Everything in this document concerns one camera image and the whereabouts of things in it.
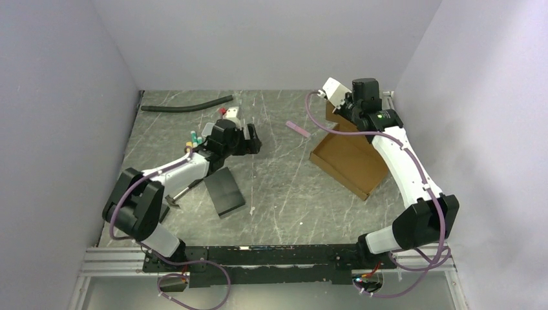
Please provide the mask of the pink eraser bar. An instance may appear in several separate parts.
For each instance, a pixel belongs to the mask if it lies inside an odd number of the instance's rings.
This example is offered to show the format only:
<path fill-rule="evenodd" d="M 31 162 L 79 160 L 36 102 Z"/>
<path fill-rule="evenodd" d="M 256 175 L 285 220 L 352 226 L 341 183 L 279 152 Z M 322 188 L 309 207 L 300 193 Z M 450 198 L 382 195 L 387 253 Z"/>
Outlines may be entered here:
<path fill-rule="evenodd" d="M 300 134 L 301 136 L 303 136 L 305 138 L 310 138 L 311 137 L 311 134 L 307 130 L 305 130 L 304 128 L 298 126 L 297 124 L 295 124 L 292 121 L 287 121 L 286 126 L 289 129 L 295 131 L 296 133 Z"/>

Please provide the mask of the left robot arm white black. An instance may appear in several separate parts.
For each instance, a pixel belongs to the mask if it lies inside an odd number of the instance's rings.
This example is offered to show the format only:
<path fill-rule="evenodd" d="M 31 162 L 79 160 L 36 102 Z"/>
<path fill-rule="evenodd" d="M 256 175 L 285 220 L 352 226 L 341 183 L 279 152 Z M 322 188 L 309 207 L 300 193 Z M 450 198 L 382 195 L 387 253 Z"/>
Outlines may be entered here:
<path fill-rule="evenodd" d="M 110 230 L 118 229 L 124 240 L 135 240 L 155 252 L 169 271 L 181 269 L 187 258 L 185 242 L 160 223 L 168 195 L 212 175 L 228 157 L 258 154 L 262 146 L 253 123 L 240 126 L 219 119 L 209 126 L 204 141 L 186 147 L 181 158 L 148 170 L 125 169 L 102 211 Z"/>

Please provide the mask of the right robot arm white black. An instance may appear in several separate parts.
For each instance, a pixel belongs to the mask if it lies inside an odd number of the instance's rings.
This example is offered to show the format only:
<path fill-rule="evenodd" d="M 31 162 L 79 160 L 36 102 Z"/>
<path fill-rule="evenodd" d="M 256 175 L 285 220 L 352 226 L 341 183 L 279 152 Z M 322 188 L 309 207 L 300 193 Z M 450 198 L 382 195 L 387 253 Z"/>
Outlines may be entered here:
<path fill-rule="evenodd" d="M 444 243 L 459 209 L 458 199 L 445 194 L 418 160 L 403 121 L 394 109 L 383 108 L 379 83 L 374 78 L 355 79 L 351 88 L 334 83 L 326 95 L 334 113 L 366 134 L 380 154 L 403 198 L 404 211 L 388 227 L 359 237 L 356 259 L 371 268 L 382 253 L 409 250 L 428 243 Z"/>

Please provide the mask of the brown cardboard paper box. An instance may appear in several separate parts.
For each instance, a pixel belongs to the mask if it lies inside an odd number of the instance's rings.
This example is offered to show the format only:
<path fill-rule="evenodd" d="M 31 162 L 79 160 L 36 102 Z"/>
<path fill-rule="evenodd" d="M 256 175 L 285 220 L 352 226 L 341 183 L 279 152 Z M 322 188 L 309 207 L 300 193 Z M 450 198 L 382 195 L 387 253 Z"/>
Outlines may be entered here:
<path fill-rule="evenodd" d="M 388 167 L 366 136 L 348 135 L 357 131 L 355 125 L 333 113 L 326 103 L 325 119 L 334 122 L 329 133 L 311 151 L 310 161 L 362 200 L 368 199 L 388 175 Z"/>

